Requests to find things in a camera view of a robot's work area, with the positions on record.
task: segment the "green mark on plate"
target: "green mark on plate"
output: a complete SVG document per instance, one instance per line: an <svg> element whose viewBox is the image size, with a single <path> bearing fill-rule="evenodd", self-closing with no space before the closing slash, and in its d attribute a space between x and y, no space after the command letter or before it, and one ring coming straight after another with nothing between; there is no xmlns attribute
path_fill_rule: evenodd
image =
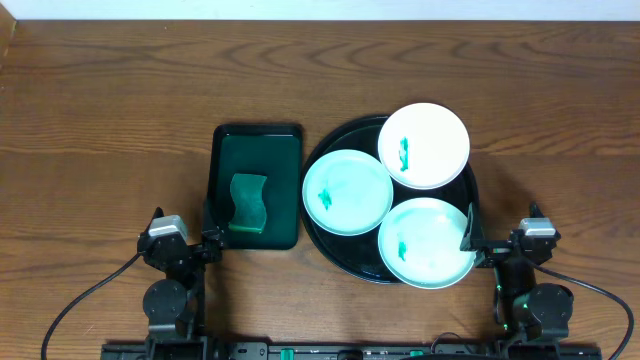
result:
<svg viewBox="0 0 640 360"><path fill-rule="evenodd" d="M400 241L400 246L398 246L398 256L400 257L400 259L402 259L402 261L407 261L404 258L404 254L407 253L407 244L405 244L403 241Z"/></svg>
<svg viewBox="0 0 640 360"><path fill-rule="evenodd" d="M324 189L320 194L318 194L320 200L322 200L322 205L324 205L325 210L329 210L331 206L331 195L329 194L329 190Z"/></svg>
<svg viewBox="0 0 640 360"><path fill-rule="evenodd" d="M407 171L409 169L409 139L406 137L400 140L400 161L402 161L400 171Z"/></svg>

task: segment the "round plate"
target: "round plate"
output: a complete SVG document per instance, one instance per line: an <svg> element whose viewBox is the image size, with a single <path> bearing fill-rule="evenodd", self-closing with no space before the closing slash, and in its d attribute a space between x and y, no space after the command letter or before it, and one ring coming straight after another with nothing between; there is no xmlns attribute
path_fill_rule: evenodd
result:
<svg viewBox="0 0 640 360"><path fill-rule="evenodd" d="M460 281L475 253L460 251L467 217L442 200L416 198L389 212L380 226L382 261L405 283L440 289Z"/></svg>
<svg viewBox="0 0 640 360"><path fill-rule="evenodd" d="M338 150L311 166L302 183L302 200L311 219L324 230L354 236L380 225L391 209L393 185L373 156Z"/></svg>
<svg viewBox="0 0 640 360"><path fill-rule="evenodd" d="M435 189L455 179L469 160L469 134L451 110L412 104L385 122L378 139L380 161L396 181Z"/></svg>
<svg viewBox="0 0 640 360"><path fill-rule="evenodd" d="M367 116L348 122L331 132L311 152L302 169L304 179L309 168L323 155L343 149L363 151L373 157L378 156L378 135L387 115ZM447 185L434 190L415 190L393 183L393 204L395 206L416 197L441 199L467 213L469 203L478 203L478 190L475 177L470 166ZM329 261L339 268L358 278L381 283L401 282L389 271L378 251L378 229L356 236L340 236L332 234L314 223L300 200L300 215L304 227L314 245Z"/></svg>

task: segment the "white wall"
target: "white wall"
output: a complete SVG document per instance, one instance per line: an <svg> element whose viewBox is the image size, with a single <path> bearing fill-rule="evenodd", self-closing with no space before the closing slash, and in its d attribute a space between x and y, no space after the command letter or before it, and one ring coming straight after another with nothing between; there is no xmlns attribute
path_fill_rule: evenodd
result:
<svg viewBox="0 0 640 360"><path fill-rule="evenodd" d="M640 0L0 0L28 19L640 20Z"/></svg>

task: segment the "round tray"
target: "round tray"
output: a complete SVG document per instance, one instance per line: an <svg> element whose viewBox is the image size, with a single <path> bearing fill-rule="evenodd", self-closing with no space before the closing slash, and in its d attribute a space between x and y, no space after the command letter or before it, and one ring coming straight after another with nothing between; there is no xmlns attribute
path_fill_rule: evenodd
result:
<svg viewBox="0 0 640 360"><path fill-rule="evenodd" d="M388 115L367 116L348 122L334 130L320 141L309 156L302 169L301 181L304 181L307 171L316 160L335 150L360 150L379 159L378 135L388 117ZM450 183L437 189L416 190L400 185L393 179L392 181L392 206L417 197L430 197L446 201L466 214L471 202L478 204L476 180L469 164ZM329 261L349 274L364 280L381 284L401 282L387 269L380 257L378 251L380 226L362 235L335 235L314 223L305 210L304 204L300 204L300 209L302 222L311 240Z"/></svg>

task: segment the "wire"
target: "wire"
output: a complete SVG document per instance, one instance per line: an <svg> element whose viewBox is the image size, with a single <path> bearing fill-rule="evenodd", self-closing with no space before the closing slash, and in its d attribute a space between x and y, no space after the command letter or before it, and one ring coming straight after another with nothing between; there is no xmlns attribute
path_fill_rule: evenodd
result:
<svg viewBox="0 0 640 360"><path fill-rule="evenodd" d="M458 334L456 334L456 333L454 333L454 332L450 332L450 331L444 332L444 333L442 333L442 334L438 335L438 337L437 337L437 338L433 341L433 343L431 344L431 353L432 353L432 354L435 354L435 353L436 353L436 344L438 344L438 341L440 341L440 339L441 339L443 336L447 336L447 335L453 335L453 336L457 337L458 339L460 339L460 340L464 341L464 339L462 338L462 336L460 336L460 335L458 335ZM465 349L467 349L467 351L469 352L469 354L475 354L475 352L471 350L471 348L469 347L469 345L467 345L467 344L462 344L462 345L464 345L464 348L465 348Z"/></svg>
<svg viewBox="0 0 640 360"><path fill-rule="evenodd" d="M578 279L574 279L572 277L566 276L566 275L562 275L560 273L557 273L555 271L551 271L549 269L543 268L542 266L534 263L533 261L531 261L531 259L527 258L526 256L524 256L526 262L531 265L534 269L540 271L541 273L545 273L547 275L551 275L554 276L560 280L564 280L564 281L568 281L570 283L576 284L576 285L580 285L582 287L585 287L589 290L593 290L595 292L597 292L598 294L604 295L606 297L608 297L609 299L617 302L620 306L622 306L622 308L624 309L624 311L627 312L627 317L629 319L629 323L627 325L627 332L624 335L624 338L622 339L622 342L620 342L620 345L618 345L618 348L616 349L616 351L613 352L613 354L611 355L611 357L609 358L609 360L615 360L618 358L618 356L620 356L620 354L622 354L622 351L624 350L625 346L627 346L627 344L629 343L629 340L631 339L631 334L633 334L633 326L634 326L634 319L633 319L633 311L631 311L631 308L629 307L629 305L627 305L627 303L625 303L622 299L620 299L619 297L617 297L616 295L601 289L595 285L591 285L589 283L586 283L584 281L580 281Z"/></svg>
<svg viewBox="0 0 640 360"><path fill-rule="evenodd" d="M97 283L94 286L92 286L91 288L89 288L89 290L83 292L82 295L80 295L77 298L75 298L71 303L69 303L69 305L67 305L66 308L64 308L64 310L62 310L60 315L58 315L58 317L55 320L53 320L53 323L51 324L51 326L49 327L49 330L47 331L47 335L44 336L44 340L42 341L42 348L40 349L40 359L41 360L47 360L47 346L49 345L49 340L51 339L51 335L53 335L53 331L56 329L56 327L58 326L60 321L62 321L62 318L65 315L67 315L69 310L71 310L74 306L76 306L82 299L84 299L87 296L91 295L91 293L93 293L94 291L100 289L102 286L107 284L109 281L115 279L118 275L122 274L125 270L127 270L127 268L129 266L133 265L133 263L136 262L136 260L138 260L140 255L142 255L141 252L137 253L134 257L131 258L131 260L127 261L127 263L124 264L120 269L118 269L113 274L107 276L104 280L100 281L99 283Z"/></svg>

